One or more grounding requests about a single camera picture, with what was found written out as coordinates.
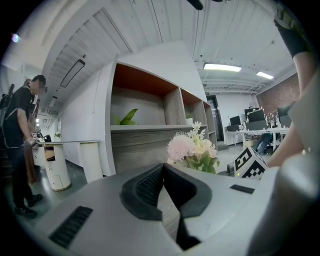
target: doorway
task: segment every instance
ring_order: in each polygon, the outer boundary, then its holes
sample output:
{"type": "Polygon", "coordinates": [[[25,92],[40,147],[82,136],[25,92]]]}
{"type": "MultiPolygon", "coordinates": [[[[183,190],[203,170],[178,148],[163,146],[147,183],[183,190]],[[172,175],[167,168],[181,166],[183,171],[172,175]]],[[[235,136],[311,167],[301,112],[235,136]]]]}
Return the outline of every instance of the doorway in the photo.
{"type": "Polygon", "coordinates": [[[207,99],[207,102],[210,104],[211,110],[212,110],[216,140],[218,142],[224,142],[225,141],[224,130],[223,130],[223,126],[222,126],[217,97],[215,95],[207,95],[206,99],[207,99]]]}

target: white cylinder stand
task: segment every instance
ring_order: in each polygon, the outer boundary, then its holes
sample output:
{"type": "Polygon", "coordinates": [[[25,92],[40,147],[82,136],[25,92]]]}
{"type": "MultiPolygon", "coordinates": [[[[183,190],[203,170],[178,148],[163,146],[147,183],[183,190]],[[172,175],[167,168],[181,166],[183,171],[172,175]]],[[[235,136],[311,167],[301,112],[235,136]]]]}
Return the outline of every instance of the white cylinder stand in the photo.
{"type": "Polygon", "coordinates": [[[70,177],[67,170],[66,160],[64,157],[64,147],[62,143],[50,142],[42,145],[43,159],[46,174],[50,182],[50,186],[54,191],[61,191],[67,189],[71,185],[70,177]],[[54,160],[47,160],[46,147],[53,147],[54,160]]]}
{"type": "Polygon", "coordinates": [[[84,141],[79,142],[80,157],[83,165],[83,170],[86,182],[103,178],[102,169],[100,165],[98,142],[97,141],[84,141]]]}
{"type": "Polygon", "coordinates": [[[45,150],[42,146],[38,150],[32,150],[33,162],[36,166],[45,165],[45,150]]]}

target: brick wall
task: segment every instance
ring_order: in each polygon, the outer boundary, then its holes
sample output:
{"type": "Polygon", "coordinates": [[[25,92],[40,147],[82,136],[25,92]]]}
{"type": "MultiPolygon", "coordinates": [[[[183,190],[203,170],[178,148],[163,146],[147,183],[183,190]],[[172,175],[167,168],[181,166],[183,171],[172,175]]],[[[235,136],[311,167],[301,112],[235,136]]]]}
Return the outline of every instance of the brick wall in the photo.
{"type": "Polygon", "coordinates": [[[264,113],[270,113],[299,99],[298,75],[294,74],[283,82],[256,96],[264,113]]]}

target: potted plant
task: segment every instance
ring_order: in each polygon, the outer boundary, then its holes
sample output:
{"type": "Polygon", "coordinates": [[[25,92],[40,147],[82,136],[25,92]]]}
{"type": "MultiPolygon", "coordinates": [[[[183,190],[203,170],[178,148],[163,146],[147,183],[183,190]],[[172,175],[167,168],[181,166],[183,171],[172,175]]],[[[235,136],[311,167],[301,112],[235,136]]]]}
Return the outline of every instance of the potted plant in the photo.
{"type": "Polygon", "coordinates": [[[60,142],[60,141],[61,141],[61,133],[57,131],[54,133],[54,142],[60,142]]]}
{"type": "Polygon", "coordinates": [[[205,129],[200,133],[201,122],[192,124],[189,132],[177,132],[168,143],[167,152],[168,164],[181,165],[194,170],[216,174],[216,169],[220,165],[217,158],[215,145],[208,139],[204,139],[205,129]]]}
{"type": "Polygon", "coordinates": [[[185,122],[189,126],[192,126],[192,124],[194,123],[194,119],[192,118],[192,115],[190,112],[185,113],[185,122]]]}
{"type": "Polygon", "coordinates": [[[136,126],[137,123],[132,121],[135,113],[137,112],[137,108],[132,109],[126,116],[120,121],[119,117],[114,116],[114,122],[117,126],[136,126]]]}

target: backpack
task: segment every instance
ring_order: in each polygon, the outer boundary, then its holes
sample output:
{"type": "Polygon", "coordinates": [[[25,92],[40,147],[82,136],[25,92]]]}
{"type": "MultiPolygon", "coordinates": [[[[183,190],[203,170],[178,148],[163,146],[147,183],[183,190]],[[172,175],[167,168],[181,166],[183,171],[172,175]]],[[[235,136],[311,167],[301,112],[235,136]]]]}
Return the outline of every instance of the backpack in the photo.
{"type": "Polygon", "coordinates": [[[3,124],[5,121],[5,116],[7,114],[7,109],[11,103],[11,100],[13,98],[13,91],[14,91],[15,85],[12,83],[10,88],[9,88],[9,92],[7,94],[5,94],[1,101],[0,101],[0,129],[2,130],[3,128],[3,124]]]}

